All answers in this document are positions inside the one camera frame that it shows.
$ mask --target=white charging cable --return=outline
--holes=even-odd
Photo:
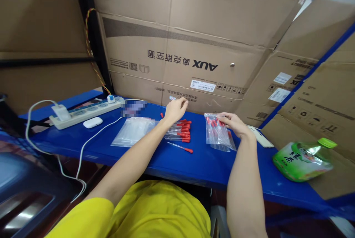
[[[125,101],[143,101],[143,100],[141,100],[141,99],[125,99]],[[29,138],[29,136],[28,136],[28,132],[29,132],[29,130],[30,130],[30,121],[31,121],[31,113],[32,113],[32,110],[33,110],[33,108],[34,108],[35,106],[37,106],[38,104],[40,104],[40,103],[42,103],[42,102],[52,102],[54,105],[58,106],[58,103],[57,103],[57,102],[55,102],[55,101],[53,101],[53,100],[49,100],[49,99],[42,100],[42,101],[39,101],[39,102],[33,104],[33,105],[30,107],[30,109],[28,110],[28,119],[27,119],[27,126],[26,126],[25,136],[26,136],[26,140],[28,141],[28,143],[29,143],[31,146],[33,146],[34,149],[36,149],[36,150],[38,150],[39,152],[42,152],[42,153],[44,153],[44,154],[47,154],[47,155],[53,155],[52,153],[48,153],[48,152],[45,152],[45,151],[43,151],[43,150],[40,150],[40,149],[30,140],[30,138]],[[79,178],[78,178],[78,177],[79,177],[79,172],[80,172],[80,169],[81,169],[82,155],[83,155],[83,152],[84,152],[84,147],[86,146],[86,144],[87,144],[91,139],[93,139],[95,136],[97,136],[102,130],[104,130],[106,127],[108,127],[108,126],[110,126],[110,125],[112,125],[112,124],[118,122],[118,121],[119,121],[120,119],[122,119],[122,118],[123,118],[123,117],[120,117],[120,118],[118,118],[116,121],[114,121],[114,122],[112,122],[112,123],[106,125],[104,128],[102,128],[100,131],[98,131],[94,136],[92,136],[89,140],[87,140],[87,141],[83,144],[83,146],[82,146],[82,148],[81,148],[81,151],[80,151],[79,166],[78,166],[78,171],[77,171],[76,177],[71,177],[71,176],[68,176],[68,175],[66,175],[66,174],[64,173],[62,164],[61,164],[60,159],[59,159],[59,156],[57,155],[57,159],[58,159],[58,163],[59,163],[59,167],[60,167],[60,171],[61,171],[62,175],[65,176],[65,177],[67,177],[67,178],[77,180],[77,181],[79,181],[79,182],[82,184],[82,189],[81,189],[80,193],[71,201],[71,203],[73,203],[79,196],[81,196],[81,195],[85,192],[86,186],[87,186],[87,185],[86,185],[86,182],[84,182],[82,179],[79,179]]]
[[[125,99],[125,101],[143,101],[143,100],[141,100],[141,99]],[[76,178],[78,178],[78,176],[79,176],[79,172],[80,172],[80,168],[81,168],[81,162],[82,162],[82,154],[83,154],[83,152],[84,152],[84,147],[86,146],[86,144],[87,144],[91,139],[93,139],[95,136],[97,136],[97,135],[98,135],[102,130],[104,130],[106,127],[108,127],[108,126],[110,126],[110,125],[112,125],[112,124],[118,122],[118,121],[119,121],[120,119],[122,119],[122,118],[123,118],[123,117],[120,117],[120,118],[118,118],[116,121],[114,121],[114,122],[112,122],[112,123],[106,125],[104,128],[102,128],[100,131],[98,131],[93,137],[91,137],[89,140],[87,140],[87,141],[83,144],[83,146],[81,147],[81,151],[80,151],[79,166],[78,166],[78,171],[77,171],[77,176],[76,176]]]
[[[26,140],[28,141],[28,143],[33,146],[34,149],[36,149],[37,151],[39,152],[42,152],[44,154],[47,154],[47,155],[53,155],[52,153],[48,153],[48,152],[45,152],[43,150],[40,150],[29,138],[28,136],[28,132],[30,130],[30,122],[31,122],[31,114],[32,114],[32,110],[34,107],[36,107],[38,104],[42,103],[42,102],[52,102],[54,105],[58,106],[58,103],[53,101],[53,100],[49,100],[49,99],[46,99],[46,100],[42,100],[42,101],[38,101],[37,103],[33,104],[30,109],[28,110],[28,119],[27,119],[27,126],[26,126],[26,131],[25,131],[25,137],[26,137]],[[59,156],[57,155],[57,160],[58,160],[58,163],[59,163],[59,167],[60,167],[60,172],[62,173],[63,176],[67,177],[67,178],[70,178],[70,179],[73,179],[73,180],[77,180],[78,182],[80,182],[82,184],[82,189],[80,191],[80,193],[71,201],[74,202],[79,196],[82,195],[82,193],[85,191],[86,189],[86,182],[84,182],[83,180],[81,179],[78,179],[78,178],[75,178],[75,177],[71,177],[71,176],[68,176],[64,173],[63,171],[63,167],[62,167],[62,164],[60,162],[60,159],[59,159]]]

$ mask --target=plastic bottle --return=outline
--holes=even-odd
[[[327,138],[318,142],[291,142],[273,157],[275,166],[289,180],[307,181],[333,168],[329,149],[337,144]]]

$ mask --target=blue table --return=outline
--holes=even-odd
[[[92,129],[77,124],[64,130],[51,127],[32,140],[44,151],[78,158],[82,145],[101,130],[105,125],[120,117],[120,109],[101,115],[103,123]],[[142,117],[160,119],[165,107],[148,104],[140,113]],[[191,120],[191,142],[189,154],[179,150],[166,141],[158,146],[146,173],[166,179],[182,181],[200,186],[226,189],[229,174],[236,156],[235,152],[221,152],[206,144],[205,119],[203,115],[186,112],[184,118]],[[83,154],[83,159],[112,166],[127,151],[125,147],[110,146],[126,118],[102,131],[90,141]],[[239,138],[233,134],[236,146]],[[292,207],[323,212],[329,205],[307,183],[294,183],[287,180],[273,165],[272,156],[275,148],[263,148],[258,144],[258,161],[265,200],[282,203]]]

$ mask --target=person's right hand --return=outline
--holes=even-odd
[[[243,123],[243,121],[235,114],[222,112],[218,114],[217,118],[227,125],[227,128],[232,129],[239,138],[245,136],[255,137],[253,132]]]
[[[189,104],[186,98],[179,98],[169,102],[166,106],[165,116],[163,121],[167,122],[169,126],[172,126],[175,122],[184,116],[184,113]]]

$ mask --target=clear plastic bag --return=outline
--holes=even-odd
[[[156,121],[144,117],[127,118],[111,146],[131,147],[156,126]]]
[[[230,152],[230,149],[235,150],[231,134],[228,133],[225,124],[217,119],[217,114],[205,113],[204,117],[206,119],[206,143],[214,149],[225,152]]]

